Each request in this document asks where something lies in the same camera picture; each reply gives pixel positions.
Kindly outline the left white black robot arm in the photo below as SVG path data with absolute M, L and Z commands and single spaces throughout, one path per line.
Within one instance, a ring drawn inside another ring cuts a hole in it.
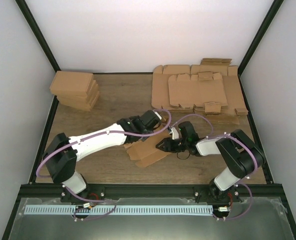
M 45 166 L 55 184 L 64 184 L 77 201 L 84 202 L 90 196 L 90 189 L 75 168 L 76 163 L 86 156 L 110 147 L 135 143 L 146 139 L 162 117 L 153 110 L 141 116 L 122 118 L 111 126 L 86 135 L 67 137 L 57 134 L 43 154 L 48 159 Z

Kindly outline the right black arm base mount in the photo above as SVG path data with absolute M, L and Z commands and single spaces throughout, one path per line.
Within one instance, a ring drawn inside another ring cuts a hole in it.
M 209 205 L 214 204 L 228 204 L 232 202 L 238 202 L 240 200 L 238 195 L 235 195 L 235 188 L 229 188 L 228 190 L 221 191 L 215 185 L 196 185 L 193 187 L 195 194 L 195 201 L 197 203 L 207 203 Z

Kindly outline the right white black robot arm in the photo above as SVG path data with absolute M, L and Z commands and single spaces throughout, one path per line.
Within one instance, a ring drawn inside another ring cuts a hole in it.
M 156 148 L 166 153 L 181 153 L 188 151 L 189 155 L 205 157 L 221 155 L 226 168 L 211 180 L 209 196 L 222 201 L 228 190 L 240 180 L 251 174 L 266 162 L 266 156 L 243 130 L 237 129 L 231 133 L 200 138 L 189 121 L 179 124 L 180 136 L 171 133 L 170 137 L 162 139 Z

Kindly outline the brown cardboard box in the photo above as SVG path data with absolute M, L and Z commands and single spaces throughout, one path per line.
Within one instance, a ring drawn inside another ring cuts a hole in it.
M 137 141 L 134 143 L 125 144 L 127 154 L 132 161 L 136 161 L 136 165 L 140 168 L 146 168 L 157 161 L 170 155 L 170 152 L 164 152 L 156 148 L 158 144 L 164 138 L 170 137 L 167 130 L 148 137 L 145 141 Z

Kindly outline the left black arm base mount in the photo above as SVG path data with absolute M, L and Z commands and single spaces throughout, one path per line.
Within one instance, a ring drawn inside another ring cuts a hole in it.
M 75 193 L 66 185 L 62 184 L 63 192 L 67 198 L 70 198 L 72 202 L 83 202 L 83 203 L 94 203 L 94 204 L 111 204 L 113 200 L 111 199 L 102 199 L 101 197 L 96 197 L 91 195 L 88 189 L 82 190 L 80 193 Z

